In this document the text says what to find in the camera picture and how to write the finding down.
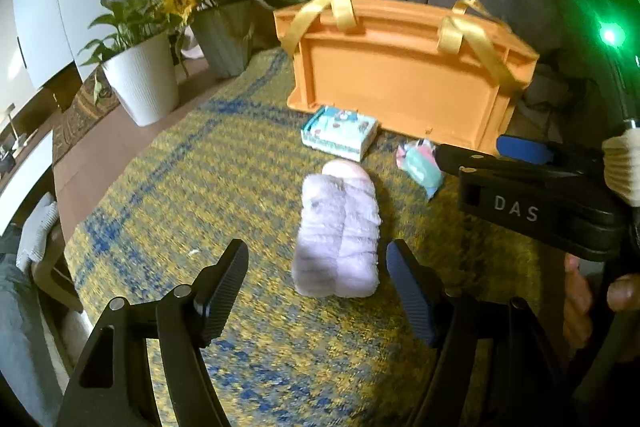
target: gray cushion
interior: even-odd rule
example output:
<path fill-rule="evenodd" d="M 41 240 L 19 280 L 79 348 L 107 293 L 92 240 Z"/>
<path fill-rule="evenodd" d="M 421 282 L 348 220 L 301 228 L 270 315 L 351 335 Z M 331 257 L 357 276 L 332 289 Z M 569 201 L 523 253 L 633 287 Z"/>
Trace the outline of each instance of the gray cushion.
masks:
<path fill-rule="evenodd" d="M 47 246 L 47 235 L 58 219 L 58 204 L 47 192 L 22 227 L 16 262 L 21 271 L 26 273 L 32 261 L 42 261 Z"/>

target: lamp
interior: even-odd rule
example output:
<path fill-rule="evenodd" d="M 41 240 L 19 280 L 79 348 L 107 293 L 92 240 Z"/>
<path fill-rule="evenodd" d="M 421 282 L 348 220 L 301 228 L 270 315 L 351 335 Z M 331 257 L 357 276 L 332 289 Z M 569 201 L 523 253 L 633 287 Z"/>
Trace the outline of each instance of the lamp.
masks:
<path fill-rule="evenodd" d="M 11 125 L 11 129 L 12 131 L 14 131 L 14 136 L 15 136 L 15 143 L 14 143 L 13 149 L 17 154 L 18 152 L 20 152 L 20 150 L 22 149 L 22 146 L 24 145 L 25 137 L 20 136 L 18 132 L 15 130 L 14 121 L 11 119 L 11 111 L 13 110 L 15 110 L 15 103 L 12 103 L 9 107 L 7 107 L 2 112 L 2 120 L 4 120 L 5 118 L 9 119 L 9 125 Z"/>

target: person's hand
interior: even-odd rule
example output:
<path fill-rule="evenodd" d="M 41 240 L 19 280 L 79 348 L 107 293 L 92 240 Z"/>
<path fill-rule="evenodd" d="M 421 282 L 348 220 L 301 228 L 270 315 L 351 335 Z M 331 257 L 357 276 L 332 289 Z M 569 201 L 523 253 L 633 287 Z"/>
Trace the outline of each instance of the person's hand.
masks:
<path fill-rule="evenodd" d="M 591 336 L 589 310 L 593 296 L 589 283 L 580 272 L 580 259 L 566 254 L 564 258 L 564 325 L 562 332 L 575 349 L 584 347 Z M 609 286 L 607 304 L 615 312 L 640 310 L 640 274 L 623 275 Z M 636 341 L 625 350 L 621 361 L 632 360 L 640 354 L 640 330 Z"/>

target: small box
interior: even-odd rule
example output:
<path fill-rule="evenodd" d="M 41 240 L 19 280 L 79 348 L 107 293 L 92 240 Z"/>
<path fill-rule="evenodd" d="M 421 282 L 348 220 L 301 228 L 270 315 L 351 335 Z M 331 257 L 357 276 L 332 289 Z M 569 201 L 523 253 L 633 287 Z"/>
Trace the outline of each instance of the small box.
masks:
<path fill-rule="evenodd" d="M 323 105 L 300 130 L 302 143 L 359 162 L 378 131 L 378 120 Z"/>

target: green light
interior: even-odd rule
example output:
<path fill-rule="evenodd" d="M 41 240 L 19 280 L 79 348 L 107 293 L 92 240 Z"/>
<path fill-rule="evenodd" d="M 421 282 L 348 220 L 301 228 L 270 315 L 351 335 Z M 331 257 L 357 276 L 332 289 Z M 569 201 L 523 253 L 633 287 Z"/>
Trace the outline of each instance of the green light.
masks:
<path fill-rule="evenodd" d="M 600 23 L 600 38 L 607 46 L 619 48 L 625 42 L 625 31 L 615 22 Z"/>

